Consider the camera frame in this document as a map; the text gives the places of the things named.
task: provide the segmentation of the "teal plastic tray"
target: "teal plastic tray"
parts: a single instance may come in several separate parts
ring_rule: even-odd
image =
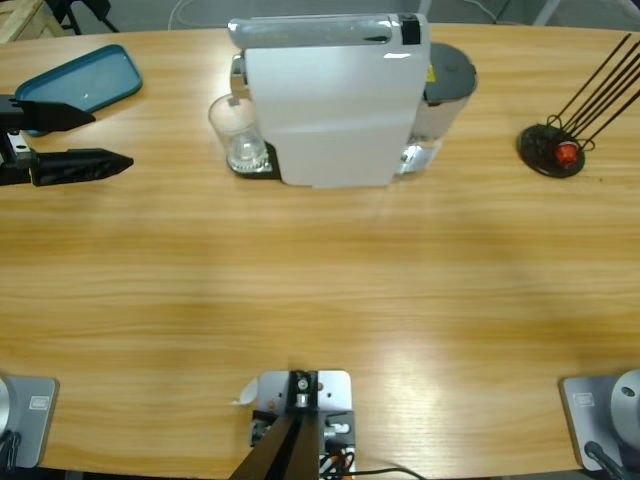
[[[140,87],[142,76],[127,51],[120,45],[107,45],[27,80],[16,90],[16,98],[68,103],[92,113]],[[28,133],[37,136],[47,132]]]

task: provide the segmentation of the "glass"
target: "glass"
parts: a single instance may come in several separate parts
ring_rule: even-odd
[[[218,98],[209,108],[209,122],[233,170],[257,172],[268,166],[269,154],[258,132],[256,112],[250,100],[230,94]]]

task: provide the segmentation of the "red object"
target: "red object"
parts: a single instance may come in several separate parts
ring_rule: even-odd
[[[563,167],[571,168],[578,163],[579,149],[580,147],[575,142],[562,142],[554,151],[556,160]]]

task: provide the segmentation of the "wood grain tabletop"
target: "wood grain tabletop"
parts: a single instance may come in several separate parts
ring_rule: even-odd
[[[559,380],[640,366],[640,107],[571,179],[514,142],[621,36],[434,26],[477,92],[424,174],[337,190],[228,171],[207,122],[224,30],[0,45],[0,93],[111,43],[144,77],[97,122],[28,140],[132,168],[0,188],[0,370],[61,385],[44,465],[226,478],[249,451],[251,408],[232,400],[302,368],[350,372],[360,468],[577,468]]]

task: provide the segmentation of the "floor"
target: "floor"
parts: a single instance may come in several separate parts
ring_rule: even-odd
[[[497,13],[506,0],[481,0]],[[177,0],[111,0],[109,18],[122,31],[166,30]],[[530,24],[544,0],[511,0],[501,21]],[[234,17],[326,13],[406,12],[418,0],[183,0],[172,29],[225,27]],[[74,11],[84,33],[108,30],[81,3]],[[434,23],[492,23],[491,17],[466,0],[433,0],[429,20]],[[640,31],[640,9],[632,0],[563,0],[549,25]]]

